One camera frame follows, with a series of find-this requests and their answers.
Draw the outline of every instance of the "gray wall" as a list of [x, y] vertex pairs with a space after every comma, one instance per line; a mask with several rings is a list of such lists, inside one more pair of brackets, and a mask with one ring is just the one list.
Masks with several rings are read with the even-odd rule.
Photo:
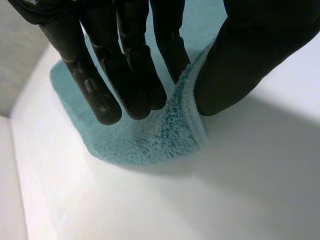
[[7, 117], [33, 67], [48, 45], [38, 26], [0, 1], [0, 115]]

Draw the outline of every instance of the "white table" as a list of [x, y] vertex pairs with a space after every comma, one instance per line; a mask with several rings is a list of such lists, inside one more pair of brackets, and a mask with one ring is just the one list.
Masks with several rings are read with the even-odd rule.
[[11, 116], [29, 239], [318, 239], [319, 46], [208, 117], [207, 149], [132, 169], [89, 155], [50, 85], [49, 47]]

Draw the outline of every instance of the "teal towel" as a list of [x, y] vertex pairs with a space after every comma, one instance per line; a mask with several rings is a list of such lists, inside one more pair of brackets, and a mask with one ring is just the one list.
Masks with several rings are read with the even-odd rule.
[[[175, 86], [157, 49], [152, 16], [147, 21], [146, 41], [158, 75], [167, 92], [166, 106], [136, 121], [122, 111], [112, 125], [100, 124], [62, 61], [51, 70], [50, 79], [88, 151], [118, 165], [144, 166], [186, 156], [206, 143], [207, 136], [194, 99], [194, 85], [208, 51], [226, 18], [222, 0], [186, 0], [181, 35], [192, 64]], [[86, 43], [95, 65], [111, 89], [88, 38]]]

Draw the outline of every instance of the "robotic hand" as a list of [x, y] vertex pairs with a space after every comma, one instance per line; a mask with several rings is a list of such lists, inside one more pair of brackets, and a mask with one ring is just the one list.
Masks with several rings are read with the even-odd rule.
[[[122, 110], [98, 73], [81, 24], [99, 63], [128, 115], [141, 120], [166, 104], [167, 96], [146, 45], [149, 0], [8, 0], [39, 25], [60, 53], [96, 118], [112, 125]], [[157, 46], [177, 83], [190, 63], [180, 37], [185, 0], [150, 0]], [[118, 42], [118, 30], [124, 54]]]

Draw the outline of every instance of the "towel fold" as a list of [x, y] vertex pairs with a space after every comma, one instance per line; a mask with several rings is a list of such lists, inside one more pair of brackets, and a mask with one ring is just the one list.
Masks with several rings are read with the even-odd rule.
[[[122, 119], [118, 123], [111, 126], [100, 124], [65, 64], [59, 61], [52, 68], [50, 79], [53, 88], [90, 154], [113, 164], [145, 166], [186, 156], [206, 143], [206, 131], [194, 99], [194, 85], [225, 17], [221, 0], [186, 1], [183, 24], [189, 24], [189, 29], [182, 28], [181, 35], [192, 64], [184, 71], [177, 86], [156, 49], [153, 34], [146, 34], [168, 101], [163, 109], [152, 111], [144, 120], [133, 120], [122, 111]], [[152, 29], [151, 16], [147, 23], [148, 29]], [[202, 25], [202, 28], [199, 30], [197, 25]], [[87, 37], [86, 44], [101, 76], [112, 89]]]

